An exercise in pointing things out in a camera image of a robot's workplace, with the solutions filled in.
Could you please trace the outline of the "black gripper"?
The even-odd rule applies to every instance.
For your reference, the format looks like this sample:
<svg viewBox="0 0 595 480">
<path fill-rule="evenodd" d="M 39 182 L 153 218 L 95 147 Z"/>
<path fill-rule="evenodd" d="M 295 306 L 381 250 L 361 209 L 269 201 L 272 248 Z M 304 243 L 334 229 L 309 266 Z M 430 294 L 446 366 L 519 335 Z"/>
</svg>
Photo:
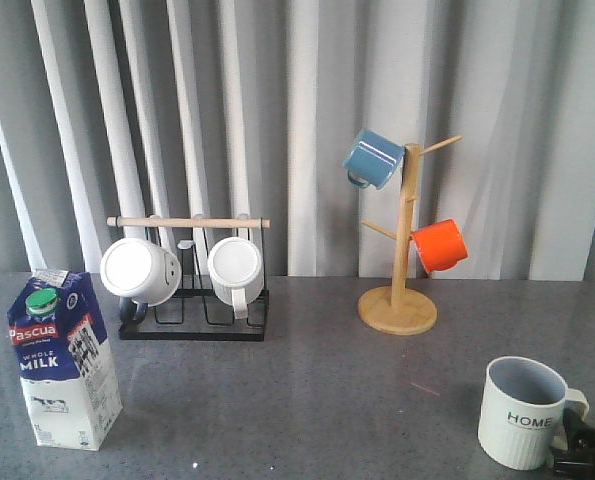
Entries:
<svg viewBox="0 0 595 480">
<path fill-rule="evenodd" d="M 595 479 L 595 428 L 570 408 L 564 410 L 562 420 L 567 448 L 551 448 L 553 474 L 565 479 Z"/>
</svg>

